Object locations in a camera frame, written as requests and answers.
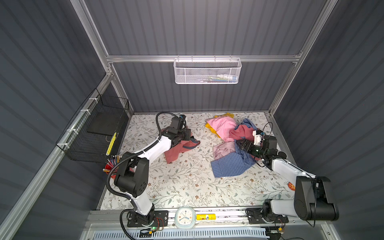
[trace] aluminum rail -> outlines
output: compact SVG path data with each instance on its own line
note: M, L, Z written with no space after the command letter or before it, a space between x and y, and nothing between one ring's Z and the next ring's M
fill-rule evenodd
M300 60L300 56L298 55L227 55L227 56L195 56L195 55L187 55L187 56L124 56L124 55L108 55L106 57L109 63L134 63L134 62L147 62L147 63L171 63L175 59L178 61L191 61L192 60L216 60L216 61L230 61L231 58L240 58L241 62L292 62L296 63Z

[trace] red pencil cup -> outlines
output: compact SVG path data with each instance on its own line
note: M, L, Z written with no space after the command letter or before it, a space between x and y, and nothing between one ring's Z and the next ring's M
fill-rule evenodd
M108 164L106 164L104 168L107 169L107 170L111 170L111 169L112 169L111 166L108 165Z

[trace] white wire basket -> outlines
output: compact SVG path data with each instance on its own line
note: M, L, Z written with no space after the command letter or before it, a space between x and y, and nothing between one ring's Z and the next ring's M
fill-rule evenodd
M177 84L236 84L241 61L232 57L175 58L175 82Z

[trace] analog clock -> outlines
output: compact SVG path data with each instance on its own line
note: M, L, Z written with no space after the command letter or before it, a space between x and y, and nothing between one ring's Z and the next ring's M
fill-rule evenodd
M195 210L191 207L180 207L175 214L177 228L191 229L196 222Z

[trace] clock face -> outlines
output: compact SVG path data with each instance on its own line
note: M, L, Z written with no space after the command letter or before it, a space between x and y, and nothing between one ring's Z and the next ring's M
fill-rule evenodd
M189 225L192 223L194 214L190 209L180 209L177 214L177 222L179 225Z

